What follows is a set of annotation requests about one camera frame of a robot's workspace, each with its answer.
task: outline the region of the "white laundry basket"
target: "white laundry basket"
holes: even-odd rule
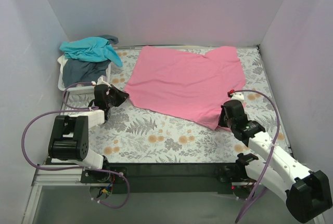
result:
[[[111,62],[109,63],[109,65],[106,69],[107,81],[110,81],[110,76],[111,76]],[[65,90],[65,85],[63,84],[62,73],[61,72],[59,74],[58,88],[61,91]],[[69,88],[67,91],[69,91],[71,94],[93,93],[94,92],[94,87],[93,86],[80,86],[79,85],[77,87]]]

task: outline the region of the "robotic arm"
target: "robotic arm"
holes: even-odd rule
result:
[[[231,100],[222,106],[219,125],[230,128],[238,140],[267,160],[272,139],[258,122],[248,120],[242,105],[242,94],[229,96]],[[257,180],[264,164],[253,154],[243,156],[239,156],[238,162],[245,166],[246,176]],[[321,170],[311,171],[279,146],[274,147],[270,167],[261,183],[277,194],[294,218],[301,223],[332,207],[327,176]]]

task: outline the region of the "dark gray cloth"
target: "dark gray cloth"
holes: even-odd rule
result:
[[[97,82],[102,75],[106,76],[106,68],[110,60],[103,62],[85,62],[77,59],[68,59],[62,72],[62,81],[65,87],[77,82]]]
[[[113,36],[113,35],[103,34],[103,35],[99,35],[99,36],[96,36],[96,37],[105,38],[112,44],[118,44],[118,42],[119,42],[118,38]]]

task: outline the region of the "electrical wire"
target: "electrical wire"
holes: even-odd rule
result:
[[[275,111],[275,114],[276,114],[276,124],[277,124],[277,130],[276,130],[276,133],[275,133],[275,136],[272,140],[272,144],[275,144],[276,142],[276,139],[277,139],[277,136],[279,134],[279,131],[280,131],[280,118],[279,118],[279,114],[278,114],[278,111],[277,111],[277,108],[274,104],[274,102],[269,98],[269,96],[267,96],[266,94],[264,93],[261,93],[260,91],[256,91],[256,90],[247,90],[247,89],[244,89],[244,90],[236,90],[234,91],[235,93],[243,93],[243,92],[249,92],[249,93],[258,93],[260,94],[261,96],[265,97],[266,99],[268,99],[268,101],[271,103],[271,105],[273,106],[273,109]],[[245,213],[247,212],[247,210],[252,206],[252,204],[257,201],[259,199],[259,197],[261,197],[267,190],[267,188],[265,188],[253,201],[251,200],[253,198],[253,195],[256,191],[256,189],[258,188],[262,178],[264,177],[264,174],[268,168],[268,165],[271,161],[271,158],[273,156],[273,152],[274,152],[274,146],[271,147],[271,151],[267,157],[267,160],[266,160],[266,163],[265,163],[265,166],[259,176],[259,178],[257,179],[257,182],[255,183],[254,187],[252,188],[250,194],[249,194],[249,197],[246,199],[243,207],[241,208],[236,220],[235,220],[235,223],[238,223],[238,221],[245,215]]]
[[[64,101],[64,104],[67,106],[67,107],[70,107],[70,108],[73,108],[73,110],[62,110],[62,111],[50,111],[50,112],[46,112],[46,113],[43,113],[37,117],[35,117],[33,120],[31,120],[27,126],[25,127],[24,131],[23,131],[23,134],[22,134],[22,138],[21,138],[21,150],[22,150],[22,154],[25,158],[25,160],[34,168],[36,169],[40,169],[40,170],[46,170],[46,171],[60,171],[60,170],[68,170],[68,169],[77,169],[77,168],[82,168],[82,169],[85,169],[84,167],[82,166],[70,166],[70,167],[65,167],[65,168],[46,168],[46,167],[42,167],[41,165],[37,165],[37,164],[34,164],[28,157],[27,155],[27,151],[25,150],[25,136],[27,135],[27,132],[28,132],[28,129],[30,128],[30,126],[35,122],[37,121],[38,119],[44,117],[44,116],[47,116],[47,115],[51,115],[51,114],[56,114],[56,113],[68,113],[68,112],[86,112],[86,111],[91,111],[92,109],[98,109],[98,107],[95,107],[95,108],[76,108],[76,107],[72,107],[72,106],[69,106],[65,103],[65,96],[66,96],[66,91],[68,88],[74,86],[74,85],[78,85],[78,84],[91,84],[91,83],[75,83],[73,85],[70,85],[69,87],[67,87],[65,89],[65,91],[63,92],[63,101]],[[97,201],[98,203],[100,204],[103,204],[105,206],[108,206],[110,208],[114,208],[114,209],[117,209],[117,208],[121,208],[122,206],[124,206],[127,201],[129,200],[130,198],[130,184],[129,184],[129,181],[126,179],[126,177],[124,177],[123,175],[117,173],[117,172],[114,172],[114,171],[111,171],[111,170],[105,170],[105,169],[97,169],[97,168],[89,168],[89,170],[93,170],[93,171],[97,171],[97,172],[103,172],[103,173],[110,173],[110,174],[113,174],[114,176],[119,176],[121,178],[124,179],[126,185],[127,185],[127,195],[126,195],[126,198],[124,200],[124,202],[118,206],[113,206],[113,205],[110,205],[108,203],[104,203],[100,200],[98,200],[97,198],[93,198],[93,200]]]

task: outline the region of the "gray towel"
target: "gray towel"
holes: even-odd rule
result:
[[[110,60],[85,62],[77,59],[68,59],[63,67],[63,83],[65,87],[68,87],[77,82],[97,82],[100,76],[106,76],[105,70],[110,62]]]

